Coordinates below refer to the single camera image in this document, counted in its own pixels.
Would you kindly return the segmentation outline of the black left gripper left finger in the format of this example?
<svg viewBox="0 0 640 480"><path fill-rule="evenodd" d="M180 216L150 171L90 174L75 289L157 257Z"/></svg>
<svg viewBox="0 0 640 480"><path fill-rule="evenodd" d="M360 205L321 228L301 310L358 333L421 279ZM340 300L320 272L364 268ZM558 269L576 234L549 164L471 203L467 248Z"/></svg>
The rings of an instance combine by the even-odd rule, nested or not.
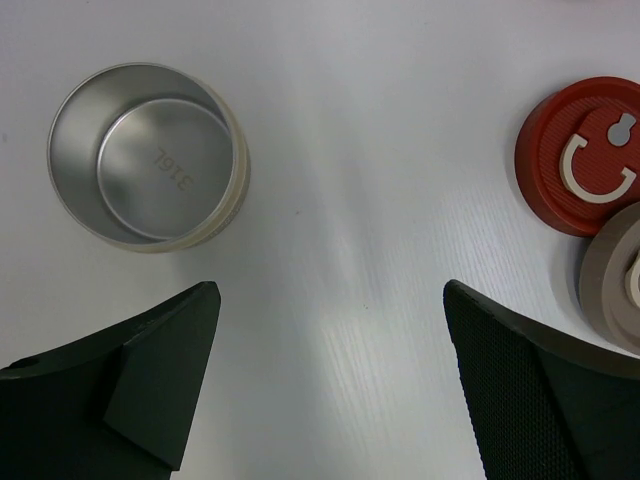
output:
<svg viewBox="0 0 640 480"><path fill-rule="evenodd" d="M1 370L4 479L168 479L221 306L212 281Z"/></svg>

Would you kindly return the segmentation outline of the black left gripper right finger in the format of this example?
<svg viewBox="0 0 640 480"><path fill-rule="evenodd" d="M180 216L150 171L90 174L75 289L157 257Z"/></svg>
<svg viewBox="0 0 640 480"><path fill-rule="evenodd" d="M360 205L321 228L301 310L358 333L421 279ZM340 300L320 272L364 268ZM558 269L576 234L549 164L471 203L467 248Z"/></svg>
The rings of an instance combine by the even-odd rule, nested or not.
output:
<svg viewBox="0 0 640 480"><path fill-rule="evenodd" d="M458 280L443 306L488 479L636 479L639 361Z"/></svg>

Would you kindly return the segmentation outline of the taupe round lid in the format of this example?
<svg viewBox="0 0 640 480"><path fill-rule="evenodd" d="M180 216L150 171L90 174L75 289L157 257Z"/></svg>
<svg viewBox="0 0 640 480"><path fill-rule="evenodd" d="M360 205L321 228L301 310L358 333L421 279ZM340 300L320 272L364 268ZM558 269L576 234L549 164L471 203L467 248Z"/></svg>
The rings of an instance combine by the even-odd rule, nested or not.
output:
<svg viewBox="0 0 640 480"><path fill-rule="evenodd" d="M585 319L602 338L639 353L639 205L608 220L587 248L578 299Z"/></svg>

